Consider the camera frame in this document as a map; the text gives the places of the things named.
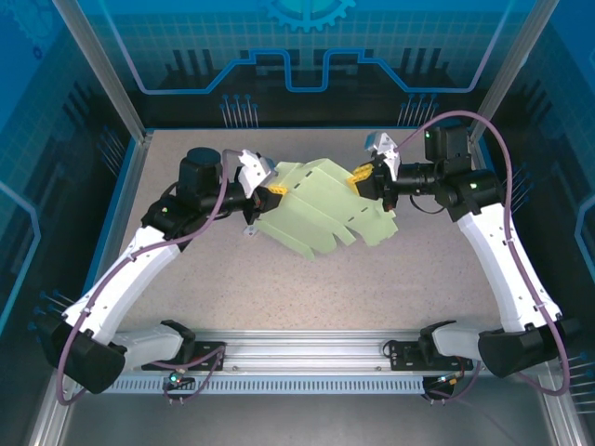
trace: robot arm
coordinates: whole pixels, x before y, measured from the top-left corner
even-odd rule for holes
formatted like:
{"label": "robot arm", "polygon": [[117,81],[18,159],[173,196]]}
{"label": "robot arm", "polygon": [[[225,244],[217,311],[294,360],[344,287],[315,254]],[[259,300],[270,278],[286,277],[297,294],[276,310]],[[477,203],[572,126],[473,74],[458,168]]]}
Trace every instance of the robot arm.
{"label": "robot arm", "polygon": [[[502,328],[481,331],[455,321],[441,322],[422,331],[419,344],[424,356],[427,361],[432,354],[481,360],[499,377],[555,358],[557,349],[550,330],[507,245],[502,228],[503,194],[496,175],[472,170],[465,127],[434,128],[425,137],[430,163],[403,164],[396,144],[386,133],[371,134],[366,149],[373,161],[356,169],[350,179],[352,188],[365,198],[382,199],[387,211],[401,195],[433,195],[475,251],[494,292]],[[562,317],[522,245],[514,242],[545,310],[562,338],[570,340],[578,331],[577,323]]]}
{"label": "robot arm", "polygon": [[[250,151],[243,151],[239,160],[243,166],[226,188],[219,217],[242,211],[251,221],[274,207],[275,200],[267,200],[274,194],[265,187],[273,169],[267,159]],[[127,257],[134,260],[113,275],[93,308],[87,310],[89,314],[70,348],[65,373],[92,393],[100,393],[123,371],[153,361],[185,363],[191,359],[194,333],[179,323],[163,321],[150,330],[123,334],[116,331],[153,278],[189,243],[175,240],[197,231],[206,222],[218,198],[221,169],[218,152],[206,148],[189,151],[180,163],[176,194],[165,193],[150,206],[142,218],[142,227],[96,285],[66,308],[61,319],[50,315],[38,318],[38,333],[50,364],[58,366],[66,339],[81,312],[86,311],[90,297]],[[133,257],[139,249],[164,241],[173,242]]]}

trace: enclosure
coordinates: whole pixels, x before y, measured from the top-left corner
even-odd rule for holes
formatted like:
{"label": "enclosure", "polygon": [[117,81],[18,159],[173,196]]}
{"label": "enclosure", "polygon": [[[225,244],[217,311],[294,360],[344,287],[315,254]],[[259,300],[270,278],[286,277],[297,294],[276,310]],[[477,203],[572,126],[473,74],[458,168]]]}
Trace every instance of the enclosure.
{"label": "enclosure", "polygon": [[[486,411],[519,444],[592,444],[593,17],[588,0],[0,0],[4,443],[507,444]],[[328,158],[352,171],[369,159],[370,132],[400,144],[460,110],[506,140],[519,238],[549,295],[581,324],[569,393],[487,372],[466,398],[480,410],[393,391],[427,375],[394,372],[387,340],[415,340],[437,321],[499,325],[459,228],[400,199],[389,240],[358,237],[314,260],[240,214],[217,222],[121,329],[173,319],[226,342],[218,384],[172,408],[159,397],[163,374],[135,371],[103,395],[56,403],[35,316],[61,313],[91,288],[188,150]],[[506,179],[484,125],[440,125],[465,125],[474,167]],[[423,163],[424,139],[401,155]],[[438,210],[431,197],[416,203]],[[562,381],[556,361],[531,374],[546,387]]]}

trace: gear logo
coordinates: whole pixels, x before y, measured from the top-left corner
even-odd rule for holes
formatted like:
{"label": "gear logo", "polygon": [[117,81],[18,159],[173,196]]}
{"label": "gear logo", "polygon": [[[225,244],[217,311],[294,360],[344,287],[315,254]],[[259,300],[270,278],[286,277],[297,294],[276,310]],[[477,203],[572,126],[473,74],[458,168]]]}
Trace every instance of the gear logo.
{"label": "gear logo", "polygon": [[20,30],[36,46],[51,35],[54,28],[54,10],[50,0],[0,0],[0,13],[10,12]]}
{"label": "gear logo", "polygon": [[347,17],[347,8],[354,7],[354,0],[264,0],[268,17],[277,19],[280,26],[289,25],[291,31],[312,28],[322,31],[325,26],[335,26],[335,19]]}

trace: blue wall panel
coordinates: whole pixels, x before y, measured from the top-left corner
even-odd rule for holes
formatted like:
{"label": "blue wall panel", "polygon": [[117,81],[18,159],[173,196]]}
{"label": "blue wall panel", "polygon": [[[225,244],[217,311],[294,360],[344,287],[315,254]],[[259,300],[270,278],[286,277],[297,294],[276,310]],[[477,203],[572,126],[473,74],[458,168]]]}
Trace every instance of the blue wall panel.
{"label": "blue wall panel", "polygon": [[407,126],[433,112],[476,109],[533,4],[82,6],[147,126],[235,127],[255,120],[245,119],[246,102],[226,96],[249,95],[260,126]]}
{"label": "blue wall panel", "polygon": [[[563,311],[595,327],[595,5],[561,0],[498,110],[515,178],[514,219]],[[490,142],[496,170],[503,162]]]}
{"label": "blue wall panel", "polygon": [[81,294],[130,136],[49,0],[0,0],[0,44],[0,431],[16,445],[51,373],[35,314]]}

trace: green cloth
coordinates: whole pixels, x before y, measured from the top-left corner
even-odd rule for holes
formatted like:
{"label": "green cloth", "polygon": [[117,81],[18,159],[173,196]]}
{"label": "green cloth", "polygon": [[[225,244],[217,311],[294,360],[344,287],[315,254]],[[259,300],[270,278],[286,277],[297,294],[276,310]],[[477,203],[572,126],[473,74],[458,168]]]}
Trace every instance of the green cloth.
{"label": "green cloth", "polygon": [[314,251],[330,253],[336,237],[347,246],[359,233],[368,246],[375,246],[396,231],[394,213],[384,212],[374,202],[354,194],[347,184],[351,173],[331,160],[307,164],[279,163],[278,176],[269,186],[287,189],[279,206],[256,221],[255,226],[285,246],[314,259]]}

